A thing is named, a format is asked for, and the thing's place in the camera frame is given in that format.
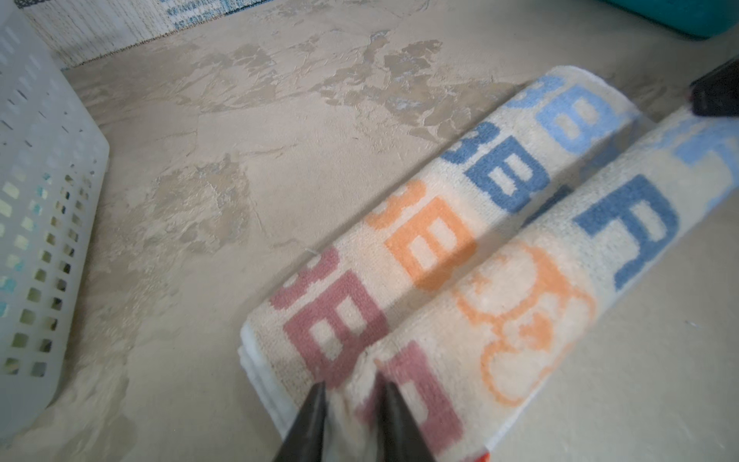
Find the teal plastic basket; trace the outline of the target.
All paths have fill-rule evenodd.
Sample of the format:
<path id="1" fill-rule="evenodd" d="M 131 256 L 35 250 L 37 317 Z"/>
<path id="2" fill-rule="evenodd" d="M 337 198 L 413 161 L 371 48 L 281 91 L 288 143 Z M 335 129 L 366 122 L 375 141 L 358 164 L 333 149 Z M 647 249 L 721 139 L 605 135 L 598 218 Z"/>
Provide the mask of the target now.
<path id="1" fill-rule="evenodd" d="M 738 0 L 607 0 L 681 33 L 707 39 L 738 23 Z"/>

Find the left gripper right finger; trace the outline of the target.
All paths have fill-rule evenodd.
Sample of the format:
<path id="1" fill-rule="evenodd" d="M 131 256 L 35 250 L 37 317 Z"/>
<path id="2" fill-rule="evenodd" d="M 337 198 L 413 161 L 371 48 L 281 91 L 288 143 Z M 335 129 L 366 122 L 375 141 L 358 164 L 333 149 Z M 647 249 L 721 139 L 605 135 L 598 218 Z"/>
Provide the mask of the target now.
<path id="1" fill-rule="evenodd" d="M 376 414 L 379 428 L 378 444 L 382 461 L 435 461 L 396 383 L 391 381 L 382 383 Z"/>

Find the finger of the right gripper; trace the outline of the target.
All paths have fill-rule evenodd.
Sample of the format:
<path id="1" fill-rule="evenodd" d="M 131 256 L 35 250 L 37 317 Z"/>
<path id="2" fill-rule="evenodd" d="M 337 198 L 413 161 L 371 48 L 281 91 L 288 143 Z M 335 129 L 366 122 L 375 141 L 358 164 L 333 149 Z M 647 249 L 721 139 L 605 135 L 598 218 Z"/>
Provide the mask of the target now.
<path id="1" fill-rule="evenodd" d="M 690 85 L 692 113 L 698 117 L 737 117 L 738 58 L 719 65 Z"/>

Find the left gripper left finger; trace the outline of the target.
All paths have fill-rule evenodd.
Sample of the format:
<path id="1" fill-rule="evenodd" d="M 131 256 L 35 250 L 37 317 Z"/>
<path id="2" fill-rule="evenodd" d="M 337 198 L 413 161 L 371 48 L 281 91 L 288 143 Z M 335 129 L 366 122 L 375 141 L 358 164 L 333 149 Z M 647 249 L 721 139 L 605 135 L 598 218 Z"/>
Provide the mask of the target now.
<path id="1" fill-rule="evenodd" d="M 273 462 L 321 462 L 326 416 L 326 383 L 315 383 Z"/>

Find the pastel blue letter towel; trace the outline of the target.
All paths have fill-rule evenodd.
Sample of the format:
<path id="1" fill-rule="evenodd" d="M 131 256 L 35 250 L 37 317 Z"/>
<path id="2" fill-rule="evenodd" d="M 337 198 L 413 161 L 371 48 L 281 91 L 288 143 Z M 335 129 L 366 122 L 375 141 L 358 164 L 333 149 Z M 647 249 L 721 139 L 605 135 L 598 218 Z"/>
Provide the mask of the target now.
<path id="1" fill-rule="evenodd" d="M 653 123 L 555 67 L 353 225 L 242 327 L 281 436 L 310 389 L 324 453 L 371 461 L 398 386 L 439 461 L 488 456 L 598 318 L 738 185 L 738 119 Z"/>

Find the white plastic basket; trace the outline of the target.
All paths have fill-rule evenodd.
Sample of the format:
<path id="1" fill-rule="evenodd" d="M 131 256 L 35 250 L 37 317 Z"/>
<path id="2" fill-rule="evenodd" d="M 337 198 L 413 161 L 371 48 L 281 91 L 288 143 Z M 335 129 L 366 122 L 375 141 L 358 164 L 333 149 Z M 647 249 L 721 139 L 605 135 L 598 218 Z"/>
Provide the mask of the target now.
<path id="1" fill-rule="evenodd" d="M 1 435 L 56 396 L 110 147 L 11 1 L 1 5 Z"/>

